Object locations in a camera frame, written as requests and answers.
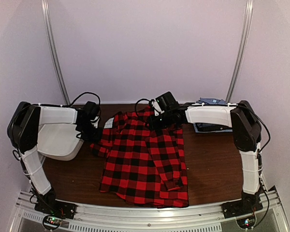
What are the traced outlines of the red black plaid shirt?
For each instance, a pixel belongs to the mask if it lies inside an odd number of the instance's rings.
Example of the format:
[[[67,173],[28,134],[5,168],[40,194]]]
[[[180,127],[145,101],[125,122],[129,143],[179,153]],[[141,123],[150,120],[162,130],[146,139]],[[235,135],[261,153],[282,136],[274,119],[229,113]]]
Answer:
[[[150,107],[117,112],[105,123],[101,140],[90,146],[105,158],[99,190],[137,206],[188,207],[183,129],[150,130],[153,114]]]

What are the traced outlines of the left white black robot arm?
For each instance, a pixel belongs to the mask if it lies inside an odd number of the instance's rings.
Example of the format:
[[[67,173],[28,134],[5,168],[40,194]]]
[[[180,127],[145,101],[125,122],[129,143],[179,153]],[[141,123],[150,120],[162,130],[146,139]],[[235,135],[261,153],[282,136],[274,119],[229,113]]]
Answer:
[[[100,140],[100,111],[100,106],[91,101],[82,108],[26,101],[18,105],[7,135],[37,197],[36,210],[45,210],[50,215],[60,212],[60,203],[46,177],[41,157],[70,161],[85,141]]]

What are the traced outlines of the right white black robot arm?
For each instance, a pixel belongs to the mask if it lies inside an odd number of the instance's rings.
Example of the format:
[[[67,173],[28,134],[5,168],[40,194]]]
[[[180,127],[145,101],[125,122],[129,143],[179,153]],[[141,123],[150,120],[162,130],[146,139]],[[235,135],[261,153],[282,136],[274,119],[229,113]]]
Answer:
[[[179,104],[171,92],[149,101],[154,114],[147,121],[151,130],[183,124],[214,124],[232,130],[233,142],[240,153],[243,188],[238,209],[249,213],[257,209],[261,191],[261,120],[248,101],[226,104]]]

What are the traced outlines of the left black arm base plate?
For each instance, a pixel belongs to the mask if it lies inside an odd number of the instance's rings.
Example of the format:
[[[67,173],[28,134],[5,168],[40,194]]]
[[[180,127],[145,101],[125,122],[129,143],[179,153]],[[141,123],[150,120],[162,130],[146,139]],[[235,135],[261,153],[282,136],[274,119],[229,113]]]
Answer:
[[[44,203],[36,203],[34,209],[38,212],[44,214],[53,215],[60,217],[62,219],[74,219],[74,214],[76,212],[76,205],[73,203],[66,203],[61,201],[56,201],[55,205],[52,207],[45,205]]]

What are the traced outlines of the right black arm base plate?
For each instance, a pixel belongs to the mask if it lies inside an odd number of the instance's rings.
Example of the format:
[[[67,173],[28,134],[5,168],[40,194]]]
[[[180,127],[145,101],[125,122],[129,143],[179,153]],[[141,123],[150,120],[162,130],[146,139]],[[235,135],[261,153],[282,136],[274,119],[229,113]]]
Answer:
[[[262,203],[256,203],[255,205],[244,205],[243,200],[237,200],[233,202],[226,202],[221,205],[224,218],[233,218],[243,215],[252,215],[254,212],[262,210]]]

